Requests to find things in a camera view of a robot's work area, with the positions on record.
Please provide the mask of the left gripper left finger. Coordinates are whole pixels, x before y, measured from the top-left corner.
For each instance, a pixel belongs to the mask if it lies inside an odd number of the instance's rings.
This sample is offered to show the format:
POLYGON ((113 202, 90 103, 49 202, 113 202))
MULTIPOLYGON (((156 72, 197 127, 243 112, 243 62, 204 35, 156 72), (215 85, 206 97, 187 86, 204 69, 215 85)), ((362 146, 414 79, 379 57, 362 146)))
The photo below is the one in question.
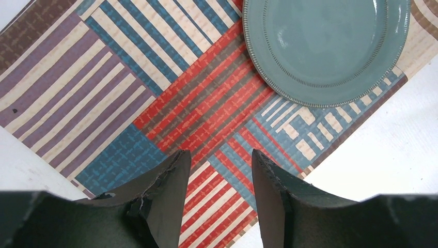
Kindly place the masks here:
POLYGON ((95 196, 97 210, 77 247, 177 247, 191 153, 177 150, 155 168, 95 196))

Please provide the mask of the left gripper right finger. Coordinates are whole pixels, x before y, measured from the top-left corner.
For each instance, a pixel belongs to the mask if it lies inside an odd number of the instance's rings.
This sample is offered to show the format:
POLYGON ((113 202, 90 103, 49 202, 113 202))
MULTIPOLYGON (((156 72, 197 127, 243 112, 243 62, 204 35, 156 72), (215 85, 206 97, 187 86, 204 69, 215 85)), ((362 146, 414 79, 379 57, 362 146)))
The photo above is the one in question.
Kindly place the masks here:
POLYGON ((354 247, 359 238, 340 211, 354 201, 282 169, 261 150, 252 152, 252 178, 264 247, 354 247))

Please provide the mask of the brown striped placemat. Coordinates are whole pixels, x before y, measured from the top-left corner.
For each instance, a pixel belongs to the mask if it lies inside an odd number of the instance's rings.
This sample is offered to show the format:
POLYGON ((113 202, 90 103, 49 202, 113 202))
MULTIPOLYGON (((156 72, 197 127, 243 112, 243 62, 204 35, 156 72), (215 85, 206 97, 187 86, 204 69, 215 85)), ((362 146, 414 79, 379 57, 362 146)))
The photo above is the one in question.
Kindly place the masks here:
POLYGON ((257 224, 251 153, 307 177, 437 55, 437 1, 402 1, 372 90, 329 108, 272 90, 243 24, 262 1, 27 1, 1 31, 1 127, 87 196, 192 155, 179 247, 257 224))

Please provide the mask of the large teal plate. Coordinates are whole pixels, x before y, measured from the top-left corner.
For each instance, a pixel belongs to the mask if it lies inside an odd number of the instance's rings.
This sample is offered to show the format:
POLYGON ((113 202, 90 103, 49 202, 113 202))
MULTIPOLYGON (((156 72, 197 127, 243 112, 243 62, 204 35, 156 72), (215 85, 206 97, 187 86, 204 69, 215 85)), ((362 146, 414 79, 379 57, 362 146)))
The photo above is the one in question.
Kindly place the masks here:
POLYGON ((307 107, 338 107, 395 68, 409 30, 409 1, 244 1, 243 32, 261 78, 307 107))

